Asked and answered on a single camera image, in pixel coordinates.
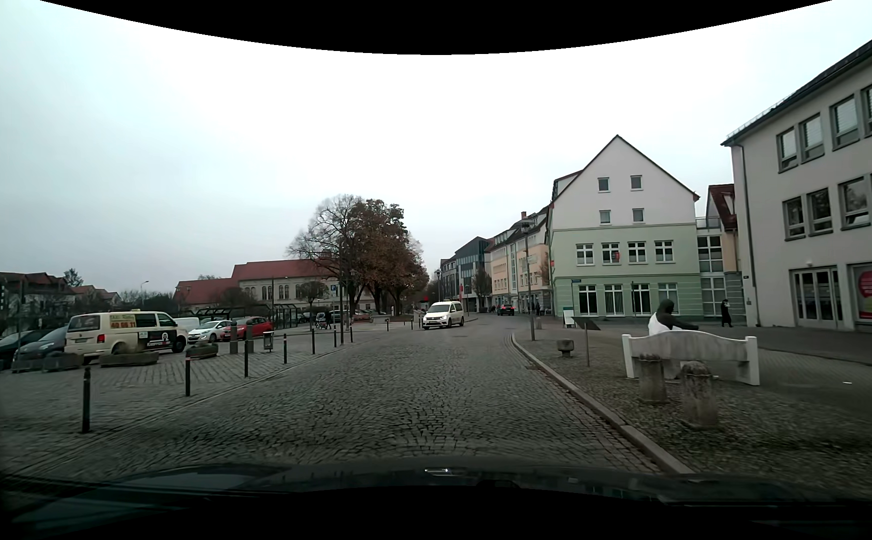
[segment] overcast sky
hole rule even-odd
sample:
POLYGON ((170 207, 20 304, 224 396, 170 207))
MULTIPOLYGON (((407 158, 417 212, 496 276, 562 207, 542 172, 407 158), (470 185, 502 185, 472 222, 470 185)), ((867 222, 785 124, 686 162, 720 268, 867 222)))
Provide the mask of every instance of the overcast sky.
POLYGON ((171 291, 284 259, 338 193, 398 203, 428 270, 619 134, 699 193, 719 146, 872 39, 872 0, 506 55, 369 55, 0 0, 0 271, 171 291))

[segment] person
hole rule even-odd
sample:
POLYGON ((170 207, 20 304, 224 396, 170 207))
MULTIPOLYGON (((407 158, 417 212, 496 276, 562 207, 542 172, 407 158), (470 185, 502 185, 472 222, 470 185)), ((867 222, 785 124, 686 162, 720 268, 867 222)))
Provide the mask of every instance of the person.
POLYGON ((676 304, 669 298, 663 298, 659 302, 659 307, 656 312, 649 318, 649 336, 655 336, 660 332, 673 330, 676 327, 680 330, 699 330, 698 325, 685 323, 673 316, 673 310, 676 309, 676 304))
POLYGON ((726 300, 725 298, 719 304, 719 311, 723 314, 722 324, 719 325, 721 327, 725 327, 726 325, 730 325, 730 328, 733 327, 733 317, 730 317, 730 300, 726 300))

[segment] pale green facade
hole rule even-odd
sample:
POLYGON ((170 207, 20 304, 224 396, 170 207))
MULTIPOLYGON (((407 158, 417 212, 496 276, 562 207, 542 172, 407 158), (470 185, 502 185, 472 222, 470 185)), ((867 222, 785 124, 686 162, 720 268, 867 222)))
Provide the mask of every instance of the pale green facade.
POLYGON ((553 313, 561 316, 564 309, 573 309, 576 315, 609 319, 649 317, 665 296, 676 301, 681 318, 702 319, 696 238, 695 223, 553 229, 553 313), (644 246, 635 244, 631 248, 630 242, 644 242, 644 246), (589 244, 591 263, 586 259, 589 244), (582 263, 577 258, 577 245, 584 250, 582 263), (604 262, 604 247, 609 248, 608 263, 604 262), (644 261, 641 247, 645 250, 644 261), (618 262, 614 262, 614 249, 619 252, 618 262), (663 250, 661 257, 658 249, 663 250))

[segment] white bench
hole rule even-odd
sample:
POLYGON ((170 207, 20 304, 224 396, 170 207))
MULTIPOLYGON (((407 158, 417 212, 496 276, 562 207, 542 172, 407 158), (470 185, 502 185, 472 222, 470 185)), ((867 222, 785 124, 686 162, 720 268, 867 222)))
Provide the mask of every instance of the white bench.
POLYGON ((658 355, 667 379, 676 379, 683 362, 736 362, 736 380, 760 385, 760 352, 756 338, 731 339, 694 329, 673 329, 656 335, 633 337, 622 335, 626 377, 635 379, 633 360, 640 355, 658 355))

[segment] black bollard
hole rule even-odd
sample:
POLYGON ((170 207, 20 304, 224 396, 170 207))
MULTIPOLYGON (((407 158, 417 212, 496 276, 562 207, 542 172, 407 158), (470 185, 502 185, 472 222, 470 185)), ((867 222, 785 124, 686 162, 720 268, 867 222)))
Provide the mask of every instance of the black bollard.
POLYGON ((90 432, 90 366, 82 371, 82 432, 90 432))

